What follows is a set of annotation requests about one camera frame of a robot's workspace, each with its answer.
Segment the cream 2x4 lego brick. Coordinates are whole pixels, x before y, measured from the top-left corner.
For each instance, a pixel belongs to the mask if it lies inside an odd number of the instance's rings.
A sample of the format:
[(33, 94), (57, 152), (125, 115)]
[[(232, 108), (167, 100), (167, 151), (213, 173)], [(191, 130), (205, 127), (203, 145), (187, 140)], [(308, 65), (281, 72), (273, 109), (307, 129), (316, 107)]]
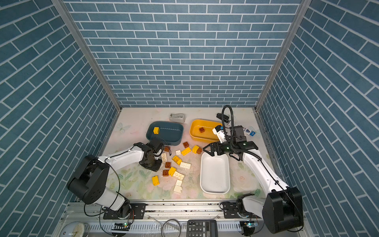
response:
[(161, 154), (161, 159), (162, 159), (163, 163), (167, 162), (167, 153), (166, 152)]

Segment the yellow lego brick front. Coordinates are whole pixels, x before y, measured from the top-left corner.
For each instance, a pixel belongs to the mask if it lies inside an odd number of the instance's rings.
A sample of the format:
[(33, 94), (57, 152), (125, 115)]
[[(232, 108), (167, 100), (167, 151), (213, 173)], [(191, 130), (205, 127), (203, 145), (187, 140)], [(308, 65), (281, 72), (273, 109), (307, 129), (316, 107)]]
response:
[(158, 186), (160, 184), (159, 177), (158, 176), (152, 177), (152, 183), (154, 186)]

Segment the yellow square lego brick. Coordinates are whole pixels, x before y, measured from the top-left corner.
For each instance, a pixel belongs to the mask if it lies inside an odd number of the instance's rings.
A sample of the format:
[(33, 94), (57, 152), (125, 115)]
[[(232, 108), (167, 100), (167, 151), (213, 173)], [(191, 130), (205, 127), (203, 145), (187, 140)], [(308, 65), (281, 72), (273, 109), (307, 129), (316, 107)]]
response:
[(153, 133), (154, 134), (159, 134), (159, 132), (160, 132), (160, 128), (159, 127), (154, 127)]

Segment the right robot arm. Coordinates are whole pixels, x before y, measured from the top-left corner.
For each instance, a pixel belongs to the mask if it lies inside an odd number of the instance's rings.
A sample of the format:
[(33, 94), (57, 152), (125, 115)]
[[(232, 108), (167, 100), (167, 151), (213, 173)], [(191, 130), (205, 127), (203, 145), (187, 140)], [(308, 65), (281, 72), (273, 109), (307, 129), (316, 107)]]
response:
[(299, 189), (290, 187), (275, 173), (258, 146), (247, 140), (243, 127), (235, 125), (233, 116), (228, 117), (221, 112), (220, 120), (222, 123), (212, 129), (218, 141), (203, 147), (202, 160), (228, 161), (233, 158), (243, 162), (253, 172), (265, 194), (264, 200), (253, 194), (238, 196), (238, 214), (241, 217), (250, 214), (261, 217), (272, 234), (301, 231), (304, 228), (304, 212)]

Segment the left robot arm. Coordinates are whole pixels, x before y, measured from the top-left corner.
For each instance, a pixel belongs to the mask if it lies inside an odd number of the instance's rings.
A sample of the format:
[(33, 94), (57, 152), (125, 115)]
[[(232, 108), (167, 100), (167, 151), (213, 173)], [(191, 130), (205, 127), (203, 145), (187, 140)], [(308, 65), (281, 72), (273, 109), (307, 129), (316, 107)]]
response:
[(160, 156), (164, 148), (161, 141), (153, 139), (146, 144), (135, 143), (111, 155), (87, 155), (69, 178), (67, 189), (85, 204), (98, 204), (101, 211), (113, 212), (116, 219), (128, 218), (132, 212), (130, 201), (120, 191), (107, 186), (109, 176), (113, 173), (119, 178), (117, 171), (131, 164), (157, 172), (162, 165)]

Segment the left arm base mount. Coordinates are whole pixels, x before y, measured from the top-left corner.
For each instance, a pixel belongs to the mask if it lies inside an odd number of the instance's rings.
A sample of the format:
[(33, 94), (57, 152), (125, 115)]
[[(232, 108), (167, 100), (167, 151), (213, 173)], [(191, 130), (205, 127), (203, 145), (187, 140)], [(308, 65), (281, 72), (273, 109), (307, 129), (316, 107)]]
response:
[(130, 203), (128, 205), (124, 205), (120, 210), (114, 211), (108, 207), (103, 207), (105, 220), (123, 220), (123, 219), (143, 219), (145, 210), (145, 203)]

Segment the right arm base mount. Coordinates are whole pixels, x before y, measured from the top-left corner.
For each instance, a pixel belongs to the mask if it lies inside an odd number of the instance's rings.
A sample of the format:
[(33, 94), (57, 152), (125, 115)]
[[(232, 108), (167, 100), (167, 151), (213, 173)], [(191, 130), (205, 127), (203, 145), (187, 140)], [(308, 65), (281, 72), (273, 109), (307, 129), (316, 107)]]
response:
[(238, 207), (235, 202), (223, 201), (219, 203), (219, 208), (221, 209), (225, 219), (237, 219), (237, 218), (248, 218), (253, 219), (257, 216), (251, 212), (246, 212)]

